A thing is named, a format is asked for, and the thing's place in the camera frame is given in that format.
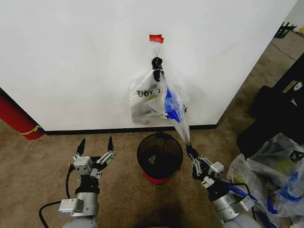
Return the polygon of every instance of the black object in corner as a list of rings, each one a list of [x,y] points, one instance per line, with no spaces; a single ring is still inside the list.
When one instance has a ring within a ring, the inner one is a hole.
[[[250,113],[257,120],[237,138],[245,158],[255,154],[263,144],[283,133],[298,144],[304,143],[304,53],[273,88],[263,86]]]

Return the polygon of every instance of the red base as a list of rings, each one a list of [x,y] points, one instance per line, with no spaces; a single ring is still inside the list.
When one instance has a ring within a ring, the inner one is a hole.
[[[155,179],[155,178],[148,176],[144,171],[142,171],[142,173],[143,173],[144,177],[152,184],[164,184],[171,178],[171,177],[167,177],[167,178],[163,178],[163,179]]]

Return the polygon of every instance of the plastic bag with blue items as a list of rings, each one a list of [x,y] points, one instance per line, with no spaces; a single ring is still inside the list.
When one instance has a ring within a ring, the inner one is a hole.
[[[173,125],[183,141],[190,143],[187,105],[181,89],[164,74],[162,59],[152,60],[152,71],[134,82],[130,91],[132,121],[151,126]]]

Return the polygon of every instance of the clear plastic bag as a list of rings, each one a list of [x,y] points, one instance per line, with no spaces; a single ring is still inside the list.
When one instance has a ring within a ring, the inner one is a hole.
[[[152,71],[137,80],[130,91],[132,121],[145,126],[172,124],[183,141],[190,143],[187,106],[181,90],[165,76],[162,59],[152,60]]]
[[[235,160],[233,160],[228,169],[226,179],[232,183],[247,184],[252,195],[251,199],[255,202],[255,208],[264,212],[268,220],[276,227],[280,227],[279,218],[275,213],[268,210],[267,191],[263,190],[260,179],[250,170],[250,166],[246,162],[243,154],[240,154],[235,158]],[[243,186],[233,186],[233,188],[229,188],[229,190],[242,197],[247,195],[247,190]]]
[[[304,188],[304,147],[279,133],[247,162],[252,171],[271,177],[276,194],[299,202]]]

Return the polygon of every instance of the black mesh basket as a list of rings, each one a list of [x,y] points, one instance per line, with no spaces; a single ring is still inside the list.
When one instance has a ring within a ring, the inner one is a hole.
[[[171,135],[164,133],[149,135],[137,149],[140,166],[153,179],[169,178],[180,168],[182,158],[181,145]]]

